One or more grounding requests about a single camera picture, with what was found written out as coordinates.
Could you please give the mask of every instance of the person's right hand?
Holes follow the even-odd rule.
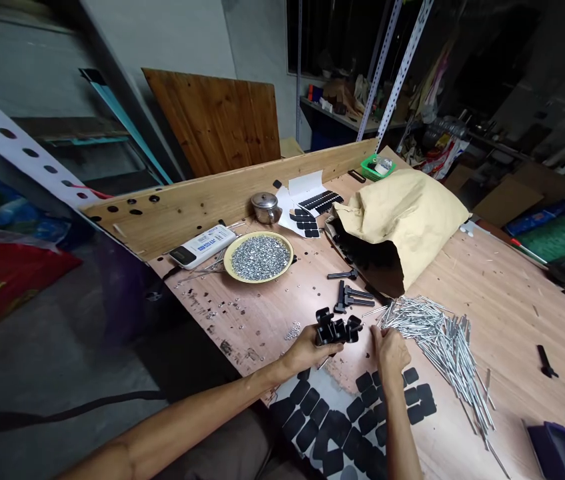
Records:
[[[371,334],[376,344],[378,371],[383,383],[400,383],[402,388],[402,370],[411,362],[411,355],[404,343],[404,338],[398,330],[389,328],[381,331],[375,325],[371,326]]]

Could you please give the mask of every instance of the silver kettle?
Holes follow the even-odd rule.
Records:
[[[277,198],[273,193],[260,192],[251,197],[255,210],[255,218],[265,225],[273,225],[280,220],[282,209],[277,206]]]

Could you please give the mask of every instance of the black cable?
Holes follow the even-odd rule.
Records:
[[[129,400],[166,400],[167,396],[161,391],[136,391],[123,393],[122,395],[113,395],[112,397],[104,397],[90,401],[84,405],[74,407],[63,412],[54,413],[43,417],[32,413],[20,412],[0,412],[0,432],[16,430],[32,425],[41,425],[43,423],[54,423],[77,417],[96,408],[110,405],[112,403],[120,403]]]

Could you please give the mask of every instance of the bundle of metal rods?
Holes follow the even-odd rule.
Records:
[[[489,441],[489,429],[496,430],[488,407],[488,404],[491,404],[493,410],[496,409],[489,396],[491,370],[487,370],[485,385],[476,370],[476,360],[469,349],[471,322],[466,315],[458,318],[442,305],[421,295],[413,299],[400,297],[378,317],[378,324],[382,329],[394,328],[405,339],[416,341],[422,353],[454,389],[474,434],[480,432],[485,448],[493,454],[506,477],[510,479]],[[474,411],[475,426],[465,403]]]

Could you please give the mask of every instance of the black rubber pad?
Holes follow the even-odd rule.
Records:
[[[300,410],[302,410],[302,413],[308,416],[316,406],[316,403],[318,403],[318,400],[320,400],[318,390],[311,388],[304,397],[304,400],[300,402]]]
[[[284,425],[296,409],[296,404],[290,398],[285,398],[271,404],[269,410],[279,425]]]
[[[314,446],[314,459],[322,460],[327,454],[327,448],[329,446],[329,431],[327,427],[322,425],[320,431],[318,431],[318,436],[316,437],[316,445]]]
[[[369,387],[364,392],[362,392],[362,403],[365,407],[371,407],[376,400],[378,400],[378,390],[377,387]]]
[[[358,417],[362,415],[362,412],[364,412],[362,399],[360,397],[356,397],[356,399],[351,402],[351,405],[347,407],[347,416],[353,423],[354,421],[358,420]]]
[[[370,466],[374,455],[374,446],[366,438],[362,437],[358,445],[358,452],[356,452],[356,459],[354,465],[362,473],[365,473]]]
[[[298,433],[298,438],[296,438],[296,443],[298,444],[298,449],[301,452],[306,452],[311,442],[318,435],[318,426],[316,422],[309,419],[309,421],[304,425],[300,433]]]
[[[420,405],[414,405],[407,409],[407,414],[409,415],[409,423],[412,425],[424,420],[424,413],[422,412],[422,407]]]
[[[351,460],[356,458],[356,453],[358,452],[358,446],[360,445],[361,440],[362,434],[360,433],[360,430],[353,427],[349,432],[347,441],[344,443],[344,447],[342,447],[344,454]]]
[[[420,397],[418,397],[418,390],[415,387],[404,391],[404,401],[407,403],[407,407],[418,403],[418,400],[420,400]]]
[[[304,420],[305,418],[304,415],[302,415],[302,412],[300,410],[296,410],[291,418],[287,420],[287,423],[284,424],[284,427],[282,427],[282,433],[284,433],[284,436],[289,440],[293,440],[302,428],[302,425],[304,425]]]
[[[309,382],[307,382],[306,380],[300,380],[296,385],[296,388],[294,388],[294,390],[291,392],[291,395],[289,395],[289,398],[293,403],[299,405],[304,396],[309,391],[309,388],[311,388]]]
[[[420,400],[434,397],[433,392],[431,392],[431,385],[429,385],[428,383],[418,385],[416,389],[418,390],[418,397],[420,398]]]
[[[387,444],[387,424],[383,423],[379,425],[376,429],[376,439],[378,440],[378,445],[384,447]]]
[[[434,401],[433,397],[420,400],[420,407],[422,408],[422,415],[424,415],[425,417],[433,415],[438,411],[438,409],[436,408],[436,402]]]
[[[358,386],[358,390],[360,393],[364,392],[367,388],[371,387],[374,384],[374,380],[371,378],[371,374],[369,372],[365,372],[364,374],[360,375],[356,380],[356,385]]]
[[[342,450],[331,450],[322,459],[322,473],[325,477],[333,475],[344,468],[344,457]]]
[[[376,428],[378,420],[376,419],[376,414],[373,410],[367,410],[367,413],[360,417],[358,420],[358,427],[360,427],[360,433],[366,435],[371,430]]]
[[[320,425],[324,420],[324,417],[327,415],[329,411],[329,405],[323,400],[320,399],[316,408],[313,409],[311,412],[311,420],[316,422],[316,425]]]
[[[378,403],[374,407],[374,414],[376,416],[376,419],[378,420],[378,423],[384,422],[387,419],[387,407],[386,407],[386,405],[384,405],[384,403]]]
[[[404,380],[407,382],[407,385],[411,385],[414,381],[418,381],[420,377],[418,377],[418,372],[413,367],[404,371]]]
[[[310,373],[311,373],[310,368],[307,368],[306,370],[301,371],[300,373],[298,373],[298,380],[308,380]]]
[[[351,422],[344,413],[337,410],[329,410],[327,417],[324,419],[324,427],[329,431],[330,438],[336,442],[340,448],[344,445],[344,441],[351,430]]]

